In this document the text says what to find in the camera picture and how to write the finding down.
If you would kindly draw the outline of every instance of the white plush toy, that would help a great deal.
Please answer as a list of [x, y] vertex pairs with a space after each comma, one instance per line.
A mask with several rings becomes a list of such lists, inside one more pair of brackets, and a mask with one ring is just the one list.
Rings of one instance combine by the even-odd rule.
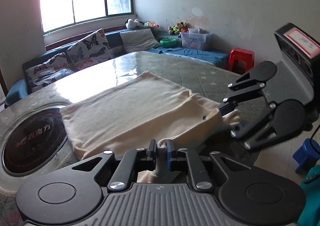
[[143, 28], [143, 23], [141, 23], [138, 19], [135, 19], [134, 22], [137, 24], [137, 27]]
[[137, 27], [137, 24], [132, 19], [128, 19], [125, 26], [127, 27], [127, 29], [134, 29]]

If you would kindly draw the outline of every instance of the red plastic stool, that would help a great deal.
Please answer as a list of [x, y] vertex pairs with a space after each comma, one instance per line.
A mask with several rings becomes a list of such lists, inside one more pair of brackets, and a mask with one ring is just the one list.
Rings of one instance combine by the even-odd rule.
[[249, 71], [254, 65], [254, 52], [243, 48], [231, 49], [228, 63], [228, 70], [232, 71], [235, 60], [241, 60], [245, 62], [245, 71]]

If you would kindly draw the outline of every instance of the beige cloth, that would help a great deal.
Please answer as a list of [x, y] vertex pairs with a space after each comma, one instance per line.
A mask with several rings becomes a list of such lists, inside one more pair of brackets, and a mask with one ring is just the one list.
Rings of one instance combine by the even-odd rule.
[[152, 138], [158, 141], [160, 155], [167, 139], [173, 139], [176, 148], [195, 148], [225, 128], [225, 122], [239, 121], [239, 111], [222, 118], [218, 105], [144, 72], [60, 112], [73, 151], [82, 160], [104, 150], [123, 155], [132, 148], [147, 148]]

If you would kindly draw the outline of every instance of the black cable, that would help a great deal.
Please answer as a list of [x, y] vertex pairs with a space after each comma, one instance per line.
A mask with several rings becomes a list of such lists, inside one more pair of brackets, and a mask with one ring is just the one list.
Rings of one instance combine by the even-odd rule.
[[311, 139], [313, 139], [313, 137], [316, 135], [317, 131], [319, 130], [320, 128], [320, 124], [318, 125], [318, 127], [316, 128], [316, 130], [314, 131], [314, 133], [312, 134], [311, 136]]

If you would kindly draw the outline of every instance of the sticker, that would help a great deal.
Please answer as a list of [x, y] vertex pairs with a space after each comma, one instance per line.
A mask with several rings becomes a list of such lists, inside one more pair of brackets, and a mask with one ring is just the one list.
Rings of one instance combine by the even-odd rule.
[[320, 46], [297, 28], [292, 28], [284, 35], [300, 48], [309, 58], [320, 53]]

